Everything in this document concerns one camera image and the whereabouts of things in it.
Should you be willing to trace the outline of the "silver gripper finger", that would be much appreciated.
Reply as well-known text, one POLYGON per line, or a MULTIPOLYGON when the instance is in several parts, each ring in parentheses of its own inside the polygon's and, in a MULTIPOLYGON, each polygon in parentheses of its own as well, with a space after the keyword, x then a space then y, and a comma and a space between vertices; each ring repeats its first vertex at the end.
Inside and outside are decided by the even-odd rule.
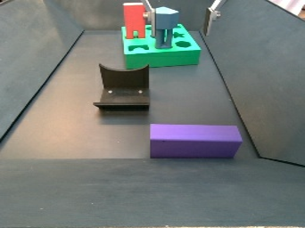
POLYGON ((208 36, 212 22, 220 17, 220 7, 224 0, 213 0, 212 5, 205 9, 204 24, 203 24, 203 35, 208 36))
POLYGON ((145 7, 145 12, 142 14, 142 17, 146 19, 146 22, 151 25, 151 36, 153 37, 156 34, 156 29, 155 29, 155 20, 156 20, 156 16, 155 16, 155 9, 151 7, 151 4, 148 2, 148 0, 141 0, 141 3, 145 7))

